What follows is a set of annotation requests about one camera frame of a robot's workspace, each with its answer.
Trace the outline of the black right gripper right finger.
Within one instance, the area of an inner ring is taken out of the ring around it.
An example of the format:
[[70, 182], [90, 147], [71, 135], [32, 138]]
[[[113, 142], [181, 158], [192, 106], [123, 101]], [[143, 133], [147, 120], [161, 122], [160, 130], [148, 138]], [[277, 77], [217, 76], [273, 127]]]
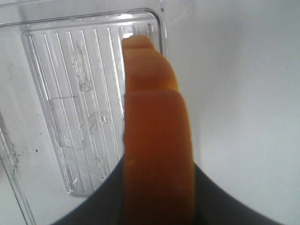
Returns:
[[194, 225], [279, 225], [280, 223], [244, 205], [195, 168]]

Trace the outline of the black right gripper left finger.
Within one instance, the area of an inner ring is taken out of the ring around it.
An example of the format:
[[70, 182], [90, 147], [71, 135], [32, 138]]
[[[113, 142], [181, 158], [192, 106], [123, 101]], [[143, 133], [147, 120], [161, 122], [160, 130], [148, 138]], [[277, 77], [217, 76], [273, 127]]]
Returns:
[[55, 225], [124, 225], [123, 158], [104, 183]]

